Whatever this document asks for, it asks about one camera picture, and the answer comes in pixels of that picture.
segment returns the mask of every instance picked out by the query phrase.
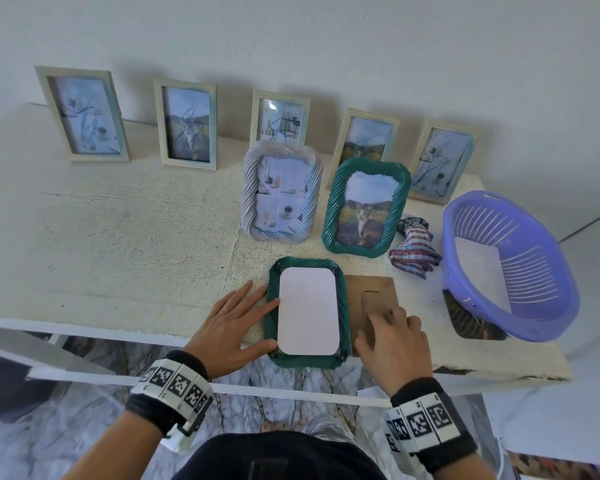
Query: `silver twisted picture frame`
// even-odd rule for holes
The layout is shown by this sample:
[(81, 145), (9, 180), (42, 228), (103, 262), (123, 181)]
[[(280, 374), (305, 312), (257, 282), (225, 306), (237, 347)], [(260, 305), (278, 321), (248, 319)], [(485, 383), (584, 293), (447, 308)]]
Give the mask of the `silver twisted picture frame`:
[[(302, 224), (296, 233), (264, 231), (254, 225), (256, 220), (256, 192), (258, 190), (258, 166), (264, 156), (300, 160), (309, 167), (306, 177), (306, 198), (302, 207)], [(313, 228), (318, 206), (322, 163), (318, 153), (310, 146), (287, 146), (280, 143), (257, 141), (244, 158), (244, 189), (242, 191), (241, 229), (256, 241), (278, 241), (297, 244), (304, 241)]]

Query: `wristband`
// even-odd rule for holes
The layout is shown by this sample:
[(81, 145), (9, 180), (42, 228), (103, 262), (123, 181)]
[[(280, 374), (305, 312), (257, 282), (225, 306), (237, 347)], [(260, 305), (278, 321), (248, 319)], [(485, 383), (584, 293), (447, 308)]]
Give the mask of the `wristband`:
[(213, 402), (207, 378), (199, 359), (179, 350), (169, 352), (145, 371), (125, 408), (156, 425), (163, 436), (176, 424), (191, 436)]
[(451, 398), (433, 378), (416, 379), (392, 398), (385, 436), (398, 465), (416, 455), (433, 474), (477, 450)]

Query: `hand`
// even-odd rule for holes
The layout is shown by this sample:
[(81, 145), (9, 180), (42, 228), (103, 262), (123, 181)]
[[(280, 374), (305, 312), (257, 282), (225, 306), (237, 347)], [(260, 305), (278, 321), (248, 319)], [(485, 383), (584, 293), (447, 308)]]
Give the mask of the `hand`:
[(433, 377), (427, 334), (420, 330), (418, 317), (408, 317), (403, 308), (389, 310), (385, 316), (369, 314), (376, 333), (376, 345), (369, 346), (366, 335), (358, 332), (356, 350), (378, 386), (393, 396), (414, 379)]
[(240, 348), (248, 329), (280, 304), (280, 298), (275, 298), (251, 309), (267, 293), (267, 286), (263, 285), (243, 301), (251, 286), (253, 282), (249, 280), (218, 301), (189, 343), (182, 348), (202, 361), (209, 379), (231, 374), (278, 346), (275, 340), (270, 339), (246, 349)]

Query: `green twisted picture frame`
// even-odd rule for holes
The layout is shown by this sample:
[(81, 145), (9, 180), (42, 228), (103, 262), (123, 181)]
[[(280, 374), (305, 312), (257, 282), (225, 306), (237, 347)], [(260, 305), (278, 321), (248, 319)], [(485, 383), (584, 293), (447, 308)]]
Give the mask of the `green twisted picture frame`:
[[(349, 305), (347, 304), (347, 283), (340, 267), (330, 259), (307, 259), (287, 256), (278, 259), (269, 269), (269, 288), (267, 301), (280, 295), (280, 274), (288, 267), (324, 267), (332, 270), (336, 277), (336, 295), (338, 300), (338, 323), (340, 326), (340, 346), (335, 355), (288, 355), (280, 349), (269, 354), (273, 363), (286, 369), (295, 367), (319, 367), (336, 369), (351, 355), (351, 329), (349, 328)], [(278, 339), (278, 309), (275, 308), (264, 317), (264, 338)]]
[[(338, 217), (345, 204), (347, 182), (349, 181), (349, 177), (357, 171), (361, 171), (367, 175), (387, 175), (393, 177), (398, 182), (398, 188), (393, 193), (389, 217), (384, 222), (382, 238), (380, 238), (380, 241), (373, 248), (343, 244), (336, 240)], [(327, 211), (324, 217), (324, 228), (322, 229), (322, 243), (324, 247), (336, 254), (355, 254), (368, 258), (382, 256), (391, 246), (410, 187), (411, 175), (401, 163), (378, 162), (362, 157), (354, 157), (346, 160), (338, 167), (333, 177)]]

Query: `white wall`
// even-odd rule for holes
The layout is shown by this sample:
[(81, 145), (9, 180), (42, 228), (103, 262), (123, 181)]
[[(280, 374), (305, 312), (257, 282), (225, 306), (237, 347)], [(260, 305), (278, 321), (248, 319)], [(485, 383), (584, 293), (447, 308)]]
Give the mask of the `white wall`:
[(248, 139), (253, 88), (312, 98), (333, 151), (347, 106), (480, 127), (469, 171), (558, 237), (600, 215), (600, 0), (0, 0), (0, 115), (43, 102), (33, 64), (108, 69), (155, 122), (152, 76), (218, 85), (219, 134)]
[(600, 221), (562, 244), (582, 307), (560, 337), (575, 383), (485, 394), (494, 432), (510, 450), (600, 465)]

